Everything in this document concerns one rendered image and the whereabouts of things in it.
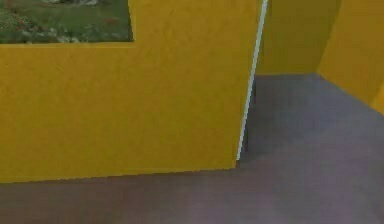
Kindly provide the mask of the window with green view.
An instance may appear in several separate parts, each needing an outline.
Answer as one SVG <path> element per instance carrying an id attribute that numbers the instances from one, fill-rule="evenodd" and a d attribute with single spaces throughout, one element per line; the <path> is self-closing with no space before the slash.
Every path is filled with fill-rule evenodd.
<path id="1" fill-rule="evenodd" d="M 133 40 L 128 0 L 0 0 L 0 44 Z"/>

